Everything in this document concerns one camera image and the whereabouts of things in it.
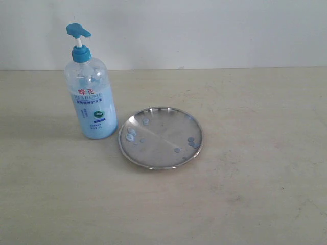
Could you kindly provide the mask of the blue pump lotion bottle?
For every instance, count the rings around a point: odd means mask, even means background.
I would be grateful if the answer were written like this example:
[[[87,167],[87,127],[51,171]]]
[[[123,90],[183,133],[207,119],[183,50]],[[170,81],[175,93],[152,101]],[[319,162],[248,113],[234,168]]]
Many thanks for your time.
[[[90,139],[106,138],[118,127],[108,69],[82,44],[81,37],[91,36],[88,30],[72,23],[66,32],[76,40],[64,74],[81,131]]]

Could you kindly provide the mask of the round stainless steel plate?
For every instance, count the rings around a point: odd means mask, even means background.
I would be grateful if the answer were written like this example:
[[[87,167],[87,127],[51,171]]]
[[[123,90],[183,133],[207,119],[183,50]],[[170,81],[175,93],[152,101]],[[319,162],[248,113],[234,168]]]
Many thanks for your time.
[[[175,169],[195,159],[203,147],[203,129],[189,113],[150,107],[122,124],[118,143],[132,163],[153,170]]]

